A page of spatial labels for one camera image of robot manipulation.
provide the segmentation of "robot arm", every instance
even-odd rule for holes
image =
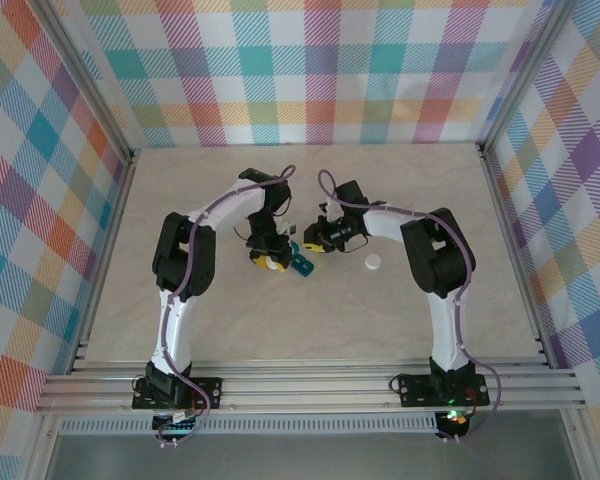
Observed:
[[[227,192],[272,180],[275,177],[254,169],[242,172],[239,179]],[[195,219],[208,206],[188,215],[169,214],[163,223],[160,239],[153,259],[152,270],[160,287],[160,327],[166,326],[166,347],[173,359],[175,369],[188,376],[191,366],[190,344],[192,337],[191,319],[198,298],[209,288],[215,274],[216,234],[232,229],[245,217],[249,220],[251,235],[246,245],[251,248],[249,258],[256,265],[284,271],[293,260],[289,237],[277,231],[274,213],[290,201],[291,191],[287,181],[262,188],[253,188],[234,195],[204,218],[195,232],[193,270],[185,288],[173,299],[170,312],[165,316],[169,296],[178,288],[187,267],[189,252],[181,248],[187,244]],[[167,364],[158,334],[156,349],[146,368],[148,397],[159,398],[162,404],[172,408],[190,406],[191,391],[176,376]]]
[[[335,193],[339,200],[370,205],[355,181],[340,185]],[[319,216],[318,221],[304,233],[304,245],[309,250],[325,253],[344,251],[346,242],[356,235],[386,237],[405,245],[411,273],[427,294],[431,309],[431,383],[441,399],[464,396],[465,386],[475,380],[475,365],[462,353],[456,335],[455,301],[458,289],[466,279],[466,265],[455,242],[431,219],[417,219],[402,213],[365,207],[340,207],[332,199],[320,207],[325,215]],[[431,214],[447,223],[466,245],[449,210],[439,209]],[[468,250],[475,269],[475,258]],[[466,296],[467,290],[459,300],[461,327],[464,325]]]

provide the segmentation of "purple cable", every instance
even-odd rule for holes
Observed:
[[[329,180],[331,180],[331,184],[333,186],[331,191],[329,191],[327,189],[327,187],[324,186],[324,183],[322,182],[323,175],[326,175],[327,177],[329,177]],[[482,422],[478,426],[478,428],[476,428],[472,432],[465,435],[465,437],[467,437],[469,435],[474,435],[475,433],[479,432],[494,417],[494,415],[496,414],[496,412],[498,410],[498,406],[500,405],[500,399],[502,398],[502,382],[500,380],[500,375],[498,375],[498,372],[496,372],[496,370],[491,365],[477,360],[473,355],[471,355],[467,351],[467,349],[464,346],[464,340],[462,338],[462,329],[460,328],[460,297],[467,290],[467,288],[469,288],[469,284],[471,283],[471,276],[473,273],[472,268],[471,268],[471,258],[469,256],[469,251],[467,250],[467,246],[461,241],[458,234],[451,228],[451,226],[449,226],[449,224],[447,224],[442,219],[436,217],[435,215],[431,215],[430,213],[415,212],[415,211],[407,210],[406,208],[390,207],[388,205],[360,205],[357,203],[349,203],[349,202],[344,202],[344,201],[340,200],[333,193],[337,186],[336,179],[333,177],[331,172],[329,172],[328,170],[323,169],[318,172],[318,185],[320,185],[320,188],[327,195],[327,197],[329,197],[331,200],[333,200],[345,207],[366,208],[368,210],[386,210],[388,212],[401,213],[403,215],[409,215],[412,217],[422,217],[422,218],[428,218],[430,220],[433,220],[434,222],[436,222],[438,225],[440,225],[442,228],[444,228],[447,231],[447,233],[453,239],[453,241],[458,246],[458,248],[460,248],[460,252],[462,253],[462,258],[464,259],[464,263],[465,263],[466,270],[467,270],[467,278],[465,279],[464,283],[458,290],[458,293],[456,294],[456,298],[454,301],[454,304],[455,304],[454,329],[456,332],[456,337],[458,337],[458,346],[460,347],[460,351],[462,352],[462,354],[465,357],[467,357],[467,359],[469,361],[473,362],[474,364],[478,365],[479,367],[484,368],[485,370],[489,370],[495,377],[496,385],[497,385],[496,399],[494,401],[493,407],[491,408],[491,411],[489,412],[489,415],[487,416],[485,421]]]
[[[202,420],[196,422],[196,424],[194,425],[191,432],[186,434],[179,441],[176,441],[175,439],[173,440],[174,447],[177,447],[178,444],[189,440],[195,434],[195,432],[197,430],[199,430],[202,427],[202,425],[204,425],[204,423],[209,418],[209,414],[211,413],[211,400],[209,399],[209,396],[207,395],[207,393],[204,390],[202,390],[202,388],[200,388],[198,385],[193,383],[191,380],[189,380],[187,377],[185,377],[178,371],[178,369],[176,368],[176,366],[173,362],[173,358],[171,357],[171,354],[169,354],[169,351],[167,350],[167,324],[169,322],[169,313],[171,312],[171,305],[173,305],[173,300],[178,295],[180,295],[180,293],[182,293],[182,291],[185,289],[185,287],[187,286],[187,283],[189,282],[189,278],[191,277],[191,272],[193,271],[193,240],[195,238],[196,230],[198,229],[198,226],[200,225],[200,223],[218,205],[220,205],[225,200],[233,197],[234,195],[239,195],[239,194],[249,191],[249,190],[254,190],[256,188],[262,188],[262,187],[266,187],[269,185],[275,185],[276,183],[282,183],[282,182],[286,181],[287,179],[289,179],[289,177],[291,177],[295,173],[295,171],[296,171],[295,165],[287,165],[284,168],[284,170],[282,170],[282,173],[280,174],[279,177],[276,177],[272,180],[267,180],[265,182],[247,185],[246,187],[240,187],[236,190],[232,190],[230,192],[225,193],[220,198],[214,200],[207,208],[205,208],[204,211],[198,216],[198,218],[195,219],[195,221],[193,222],[193,225],[191,226],[191,232],[189,233],[189,243],[188,243],[189,253],[187,256],[187,269],[185,271],[184,277],[182,278],[182,282],[180,283],[180,285],[178,285],[178,288],[176,288],[176,290],[173,293],[171,293],[168,297],[167,307],[164,310],[164,316],[162,318],[162,328],[160,329],[160,346],[162,347],[162,355],[164,356],[165,362],[167,363],[167,365],[169,365],[169,368],[171,369],[173,374],[178,379],[182,380],[191,389],[193,389],[196,393],[198,393],[199,395],[202,396],[202,398],[204,399],[204,402],[205,402],[205,409],[204,409],[204,417],[202,418]],[[158,429],[158,440],[160,441],[161,446],[164,447],[164,445],[166,444],[166,440],[162,437],[162,432],[163,432],[163,427],[160,427]]]

